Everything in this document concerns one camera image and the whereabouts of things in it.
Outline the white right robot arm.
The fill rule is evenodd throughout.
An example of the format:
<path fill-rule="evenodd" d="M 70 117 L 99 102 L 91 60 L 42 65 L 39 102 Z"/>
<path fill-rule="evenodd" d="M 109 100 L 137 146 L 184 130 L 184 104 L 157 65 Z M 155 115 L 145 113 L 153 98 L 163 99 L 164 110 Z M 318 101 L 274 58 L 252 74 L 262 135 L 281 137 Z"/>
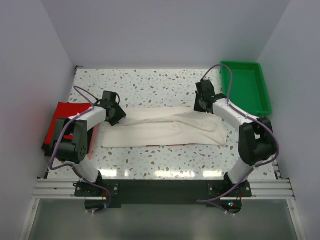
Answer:
<path fill-rule="evenodd" d="M 244 112 L 230 99 L 216 94 L 210 80 L 196 83 L 194 110 L 210 113 L 229 123 L 238 131 L 239 159 L 223 177 L 221 197 L 235 196 L 243 182 L 257 168 L 272 163 L 279 155 L 279 142 L 273 132 L 271 121 L 267 117 L 259 118 Z"/>

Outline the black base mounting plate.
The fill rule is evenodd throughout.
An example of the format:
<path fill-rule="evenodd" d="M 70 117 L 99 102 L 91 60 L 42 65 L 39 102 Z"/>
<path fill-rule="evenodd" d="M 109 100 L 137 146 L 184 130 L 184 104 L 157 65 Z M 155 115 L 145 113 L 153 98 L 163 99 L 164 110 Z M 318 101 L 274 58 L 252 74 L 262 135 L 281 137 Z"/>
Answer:
<path fill-rule="evenodd" d="M 241 183 L 222 198 L 227 191 L 223 180 L 105 180 L 95 185 L 78 181 L 73 183 L 75 197 L 84 197 L 87 211 L 98 213 L 122 205 L 195 205 L 198 200 L 214 199 L 232 213 L 242 208 L 242 199 L 252 197 L 248 181 Z"/>

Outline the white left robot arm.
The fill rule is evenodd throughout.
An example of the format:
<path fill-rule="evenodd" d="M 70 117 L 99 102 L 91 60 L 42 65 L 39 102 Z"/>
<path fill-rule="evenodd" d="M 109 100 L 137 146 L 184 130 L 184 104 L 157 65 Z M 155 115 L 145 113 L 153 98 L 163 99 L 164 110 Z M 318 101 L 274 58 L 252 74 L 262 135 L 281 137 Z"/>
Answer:
<path fill-rule="evenodd" d="M 126 118 L 116 92 L 104 91 L 102 98 L 91 103 L 83 112 L 59 117 L 55 121 L 50 145 L 45 153 L 51 157 L 49 169 L 69 167 L 79 177 L 75 187 L 92 196 L 108 199 L 111 193 L 104 187 L 101 172 L 89 160 L 88 132 L 107 122 L 111 126 Z"/>

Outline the white t shirt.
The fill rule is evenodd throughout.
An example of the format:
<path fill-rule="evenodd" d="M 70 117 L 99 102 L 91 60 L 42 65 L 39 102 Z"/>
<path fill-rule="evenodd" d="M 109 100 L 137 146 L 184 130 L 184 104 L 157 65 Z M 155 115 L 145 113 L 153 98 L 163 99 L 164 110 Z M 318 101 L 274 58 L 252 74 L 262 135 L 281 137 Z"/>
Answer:
<path fill-rule="evenodd" d="M 118 124 L 106 125 L 102 147 L 223 146 L 226 142 L 227 132 L 220 117 L 175 106 L 128 108 Z"/>

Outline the green plastic tray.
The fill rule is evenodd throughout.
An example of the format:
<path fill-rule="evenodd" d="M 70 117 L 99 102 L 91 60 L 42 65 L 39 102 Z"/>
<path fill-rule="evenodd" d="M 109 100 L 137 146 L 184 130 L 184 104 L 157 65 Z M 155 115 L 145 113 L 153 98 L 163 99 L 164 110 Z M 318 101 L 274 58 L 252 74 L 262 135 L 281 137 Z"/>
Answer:
<path fill-rule="evenodd" d="M 222 90 L 226 95 L 232 78 L 230 101 L 247 113 L 265 117 L 272 107 L 263 70 L 258 62 L 223 60 L 220 68 Z"/>

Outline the aluminium rail frame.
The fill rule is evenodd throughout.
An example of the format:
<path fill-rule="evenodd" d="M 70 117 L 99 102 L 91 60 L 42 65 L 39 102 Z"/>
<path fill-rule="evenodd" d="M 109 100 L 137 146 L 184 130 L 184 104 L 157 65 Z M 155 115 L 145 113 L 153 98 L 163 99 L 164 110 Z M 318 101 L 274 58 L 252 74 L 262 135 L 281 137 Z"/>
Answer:
<path fill-rule="evenodd" d="M 106 180 L 220 180 L 237 159 L 230 126 L 225 146 L 177 145 L 104 148 L 99 126 L 91 161 Z M 250 177 L 252 197 L 236 215 L 204 204 L 124 204 L 93 214 L 75 196 L 76 176 L 50 171 L 36 181 L 22 229 L 23 240 L 304 240 L 289 179 L 277 163 Z"/>

